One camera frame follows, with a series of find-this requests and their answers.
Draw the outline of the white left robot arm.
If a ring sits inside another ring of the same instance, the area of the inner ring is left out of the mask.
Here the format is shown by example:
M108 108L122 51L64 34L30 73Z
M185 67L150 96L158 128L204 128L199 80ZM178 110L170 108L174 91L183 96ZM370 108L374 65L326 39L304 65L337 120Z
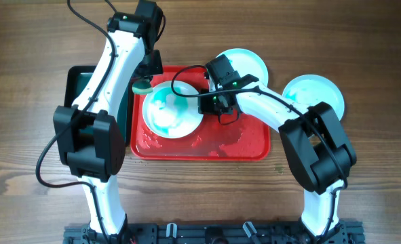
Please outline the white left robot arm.
M139 1L133 14L115 12L104 35L105 49L90 80L68 106L54 112L62 164L85 190L91 220L81 241L123 243L134 240L119 200L117 173L126 141L117 124L119 107L128 91L149 93L150 82L163 73L154 48L165 26L165 16L153 1Z

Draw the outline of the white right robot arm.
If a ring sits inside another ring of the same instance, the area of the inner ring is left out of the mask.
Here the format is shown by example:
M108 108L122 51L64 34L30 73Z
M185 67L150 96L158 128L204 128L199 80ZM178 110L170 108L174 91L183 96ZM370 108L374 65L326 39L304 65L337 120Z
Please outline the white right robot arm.
M333 108L326 102L304 105L285 98L254 75L240 75L225 55L205 69L209 90L199 101L217 114L235 107L279 133L288 166L305 194L301 223L317 243L332 237L339 225L339 193L348 187L357 160Z

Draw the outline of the green yellow sponge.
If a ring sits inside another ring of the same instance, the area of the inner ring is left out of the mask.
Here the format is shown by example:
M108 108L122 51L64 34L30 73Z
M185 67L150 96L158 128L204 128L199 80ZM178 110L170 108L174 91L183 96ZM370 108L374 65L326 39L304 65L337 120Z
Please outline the green yellow sponge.
M132 92L134 94L150 94L152 91L153 87L149 79L139 79L132 84Z

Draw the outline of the white plate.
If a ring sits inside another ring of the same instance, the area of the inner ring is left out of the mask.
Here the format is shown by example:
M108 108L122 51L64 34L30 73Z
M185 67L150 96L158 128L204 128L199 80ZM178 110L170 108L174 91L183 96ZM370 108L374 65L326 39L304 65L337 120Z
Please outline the white plate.
M198 112L198 94L188 83L162 82L143 100L143 120L158 136L168 139L185 137L199 127L204 117Z

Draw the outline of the white plate stained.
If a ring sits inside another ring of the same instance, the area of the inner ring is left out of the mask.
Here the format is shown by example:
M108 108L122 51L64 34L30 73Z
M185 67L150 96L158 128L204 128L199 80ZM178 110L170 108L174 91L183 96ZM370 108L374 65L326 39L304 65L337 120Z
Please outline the white plate stained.
M264 61L254 52L243 49L233 48L223 51L218 56L225 55L241 77L250 74L254 75L265 86L269 83L269 73Z
M345 114L345 99L340 89L329 79L319 75L301 75L288 83L283 97L314 106L319 102L329 104L339 120Z

